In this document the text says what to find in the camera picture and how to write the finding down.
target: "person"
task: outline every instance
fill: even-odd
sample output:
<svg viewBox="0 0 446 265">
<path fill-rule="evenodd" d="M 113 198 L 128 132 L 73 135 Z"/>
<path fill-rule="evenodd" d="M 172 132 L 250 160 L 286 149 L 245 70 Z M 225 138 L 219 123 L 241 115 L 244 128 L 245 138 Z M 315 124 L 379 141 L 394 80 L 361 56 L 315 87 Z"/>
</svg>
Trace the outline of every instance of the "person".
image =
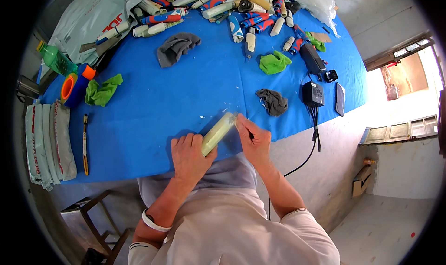
<svg viewBox="0 0 446 265">
<path fill-rule="evenodd" d="M 172 139 L 174 172 L 138 179 L 147 209 L 136 227 L 128 263 L 340 264 L 339 252 L 299 193 L 269 158 L 271 133 L 238 114 L 243 152 L 214 162 L 203 137 Z M 280 218 L 269 221 L 256 173 Z"/>
</svg>

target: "toothbrush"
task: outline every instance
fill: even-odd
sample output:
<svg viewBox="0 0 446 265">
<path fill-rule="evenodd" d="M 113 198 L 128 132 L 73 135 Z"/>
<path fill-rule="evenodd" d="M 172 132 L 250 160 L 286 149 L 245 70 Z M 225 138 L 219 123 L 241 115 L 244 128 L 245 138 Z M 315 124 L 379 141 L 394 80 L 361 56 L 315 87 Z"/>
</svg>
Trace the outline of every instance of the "toothbrush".
<svg viewBox="0 0 446 265">
<path fill-rule="evenodd" d="M 82 144 L 83 144 L 83 160 L 84 160 L 84 170 L 85 175 L 88 176 L 88 162 L 86 160 L 86 124 L 88 121 L 88 115 L 84 114 L 84 133 L 82 138 Z"/>
</svg>

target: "cardboard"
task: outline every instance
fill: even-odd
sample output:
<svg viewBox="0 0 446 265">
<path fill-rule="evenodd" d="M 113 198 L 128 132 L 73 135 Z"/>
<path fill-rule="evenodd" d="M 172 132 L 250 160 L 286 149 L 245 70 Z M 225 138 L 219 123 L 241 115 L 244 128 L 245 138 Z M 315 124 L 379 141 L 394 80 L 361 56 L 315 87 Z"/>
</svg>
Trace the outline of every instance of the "cardboard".
<svg viewBox="0 0 446 265">
<path fill-rule="evenodd" d="M 353 179 L 353 196 L 362 195 L 370 183 L 371 167 L 364 166 L 361 168 L 360 173 Z"/>
<path fill-rule="evenodd" d="M 331 43 L 331 39 L 326 33 L 316 33 L 316 32 L 310 32 L 310 33 L 319 42 Z"/>
</svg>

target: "power cord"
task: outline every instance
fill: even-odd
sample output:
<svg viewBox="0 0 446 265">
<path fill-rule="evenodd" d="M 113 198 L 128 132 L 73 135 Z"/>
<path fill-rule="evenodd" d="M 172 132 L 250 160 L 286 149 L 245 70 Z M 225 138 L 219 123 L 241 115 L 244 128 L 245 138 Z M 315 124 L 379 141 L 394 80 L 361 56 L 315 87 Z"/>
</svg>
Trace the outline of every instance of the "power cord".
<svg viewBox="0 0 446 265">
<path fill-rule="evenodd" d="M 305 160 L 305 162 L 303 162 L 300 166 L 298 166 L 297 168 L 295 168 L 292 171 L 288 172 L 287 174 L 283 175 L 284 177 L 287 177 L 291 173 L 293 173 L 296 170 L 298 170 L 299 168 L 303 167 L 304 164 L 306 164 L 306 162 L 308 162 L 309 158 L 313 154 L 313 151 L 315 150 L 316 141 L 318 141 L 318 151 L 319 152 L 321 151 L 321 141 L 319 139 L 319 130 L 318 130 L 319 108 L 318 107 L 309 107 L 309 106 L 307 106 L 307 109 L 308 109 L 308 112 L 309 112 L 311 118 L 313 119 L 313 125 L 314 125 L 313 129 L 315 130 L 313 132 L 313 148 L 311 148 L 311 152 L 309 153 L 309 155 L 308 155 L 307 159 Z M 268 220 L 271 220 L 271 198 L 268 199 Z"/>
</svg>

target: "blue tablecloth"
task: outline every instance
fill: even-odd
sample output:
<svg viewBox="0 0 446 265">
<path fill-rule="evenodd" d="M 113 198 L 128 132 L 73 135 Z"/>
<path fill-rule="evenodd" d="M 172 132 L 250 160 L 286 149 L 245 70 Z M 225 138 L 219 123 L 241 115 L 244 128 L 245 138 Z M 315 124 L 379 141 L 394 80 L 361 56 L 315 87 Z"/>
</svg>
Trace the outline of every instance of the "blue tablecloth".
<svg viewBox="0 0 446 265">
<path fill-rule="evenodd" d="M 242 15 L 234 14 L 239 21 Z M 78 175 L 64 184 L 131 179 L 171 171 L 170 140 L 188 132 L 206 134 L 224 114 L 240 112 L 260 127 L 271 131 L 276 141 L 311 128 L 312 120 L 301 101 L 301 85 L 309 81 L 302 58 L 291 56 L 285 71 L 267 76 L 259 68 L 261 55 L 282 50 L 293 31 L 286 25 L 279 35 L 256 35 L 255 57 L 245 59 L 244 41 L 232 40 L 229 24 L 210 23 L 192 10 L 185 22 L 150 38 L 129 34 L 116 51 L 107 69 L 97 76 L 99 83 L 122 74 L 124 82 L 106 107 L 84 102 L 71 110 L 70 139 Z M 294 22 L 305 31 L 324 32 L 323 24 L 306 10 L 294 15 Z M 366 70 L 360 54 L 342 22 L 336 18 L 338 34 L 330 34 L 325 53 L 318 52 L 335 69 L 337 80 L 346 90 L 345 111 L 365 103 Z M 202 44 L 181 56 L 178 63 L 161 69 L 156 49 L 171 35 L 190 32 Z M 59 98 L 64 78 L 59 76 L 42 96 L 42 103 Z M 319 122 L 338 116 L 335 112 L 335 84 L 320 83 L 325 106 L 319 109 Z M 276 90 L 288 98 L 288 110 L 280 117 L 267 114 L 255 92 L 261 88 Z M 90 175 L 82 162 L 82 117 L 89 114 L 87 149 Z M 219 144 L 218 159 L 241 151 L 236 129 Z"/>
</svg>

